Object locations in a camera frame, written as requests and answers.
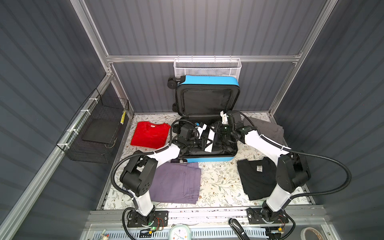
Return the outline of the blue hardshell suitcase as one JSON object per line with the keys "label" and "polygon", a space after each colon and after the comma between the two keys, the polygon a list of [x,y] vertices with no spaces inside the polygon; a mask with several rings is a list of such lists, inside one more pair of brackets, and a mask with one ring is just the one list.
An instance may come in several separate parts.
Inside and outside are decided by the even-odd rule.
{"label": "blue hardshell suitcase", "polygon": [[[215,133],[222,120],[220,112],[232,111],[240,95],[238,81],[233,77],[210,76],[181,76],[179,79],[171,77],[167,82],[168,88],[175,91],[175,103],[172,106],[174,112],[181,118],[172,124],[172,132],[175,140],[179,129],[184,124],[204,123],[209,132]],[[227,162],[232,160],[238,152],[235,144],[223,144],[223,151],[205,152],[199,146],[191,150],[181,150],[179,157],[189,163],[202,162]]]}

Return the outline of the purple trousers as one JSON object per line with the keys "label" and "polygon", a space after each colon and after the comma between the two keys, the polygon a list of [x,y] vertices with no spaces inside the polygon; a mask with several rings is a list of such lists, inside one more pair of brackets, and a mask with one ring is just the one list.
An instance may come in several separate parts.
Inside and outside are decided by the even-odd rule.
{"label": "purple trousers", "polygon": [[171,204],[197,203],[201,174],[198,163],[164,163],[156,169],[149,190],[152,201]]}

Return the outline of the black t-shirt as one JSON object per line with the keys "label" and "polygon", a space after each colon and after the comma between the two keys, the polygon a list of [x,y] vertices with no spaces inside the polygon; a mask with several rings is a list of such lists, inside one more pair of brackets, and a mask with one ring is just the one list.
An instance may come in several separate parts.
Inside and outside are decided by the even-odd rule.
{"label": "black t-shirt", "polygon": [[267,198],[273,192],[276,182],[277,167],[275,163],[264,157],[261,160],[237,161],[237,168],[244,193],[250,201]]}

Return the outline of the red t-shirt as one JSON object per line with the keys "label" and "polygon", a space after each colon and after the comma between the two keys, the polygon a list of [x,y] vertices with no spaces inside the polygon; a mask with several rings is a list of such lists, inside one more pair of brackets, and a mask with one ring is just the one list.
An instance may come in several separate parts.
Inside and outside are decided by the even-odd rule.
{"label": "red t-shirt", "polygon": [[170,128],[166,123],[138,122],[131,145],[150,149],[162,148],[166,145]]}

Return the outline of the white cream tube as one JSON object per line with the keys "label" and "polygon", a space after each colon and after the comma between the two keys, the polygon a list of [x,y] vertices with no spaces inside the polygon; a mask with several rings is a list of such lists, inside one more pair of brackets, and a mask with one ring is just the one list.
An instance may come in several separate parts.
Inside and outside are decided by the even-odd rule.
{"label": "white cream tube", "polygon": [[212,129],[210,129],[209,134],[208,134],[208,138],[207,138],[207,142],[206,142],[206,146],[204,148],[205,152],[208,152],[208,153],[212,152],[215,134],[216,133]]}

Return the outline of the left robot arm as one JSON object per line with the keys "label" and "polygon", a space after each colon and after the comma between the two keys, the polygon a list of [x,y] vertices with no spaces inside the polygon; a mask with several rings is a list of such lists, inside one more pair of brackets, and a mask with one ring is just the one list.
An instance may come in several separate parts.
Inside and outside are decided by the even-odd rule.
{"label": "left robot arm", "polygon": [[153,200],[160,203],[195,204],[199,199],[201,174],[198,163],[178,163],[181,150],[191,150],[206,129],[184,124],[171,143],[153,154],[137,151],[128,158],[121,176],[123,187],[115,186],[129,195],[136,211],[148,217],[154,213]]}

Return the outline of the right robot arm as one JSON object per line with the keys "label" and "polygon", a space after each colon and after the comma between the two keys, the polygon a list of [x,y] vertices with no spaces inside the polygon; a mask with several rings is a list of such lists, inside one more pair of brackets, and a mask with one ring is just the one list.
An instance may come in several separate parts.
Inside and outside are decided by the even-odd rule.
{"label": "right robot arm", "polygon": [[259,213],[265,223],[271,224],[284,214],[285,208],[299,193],[299,188],[311,178],[310,170],[303,153],[294,153],[292,149],[271,140],[254,125],[244,125],[243,115],[239,111],[220,112],[222,120],[219,126],[227,129],[216,132],[259,150],[276,165],[276,186]]}

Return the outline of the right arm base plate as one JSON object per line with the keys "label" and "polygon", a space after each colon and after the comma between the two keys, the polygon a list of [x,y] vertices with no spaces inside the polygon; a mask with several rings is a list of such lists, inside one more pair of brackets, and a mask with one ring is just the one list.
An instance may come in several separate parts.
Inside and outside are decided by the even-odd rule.
{"label": "right arm base plate", "polygon": [[268,208],[248,208],[247,217],[251,225],[257,224],[287,224],[289,218],[283,211],[273,212]]}

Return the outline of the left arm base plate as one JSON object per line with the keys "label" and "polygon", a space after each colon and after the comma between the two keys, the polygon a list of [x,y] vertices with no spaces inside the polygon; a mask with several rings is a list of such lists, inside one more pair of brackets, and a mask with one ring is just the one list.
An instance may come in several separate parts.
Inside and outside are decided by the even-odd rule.
{"label": "left arm base plate", "polygon": [[128,228],[167,227],[168,220],[169,220],[169,211],[152,211],[148,216],[143,216],[137,211],[133,210],[128,213],[127,227]]}

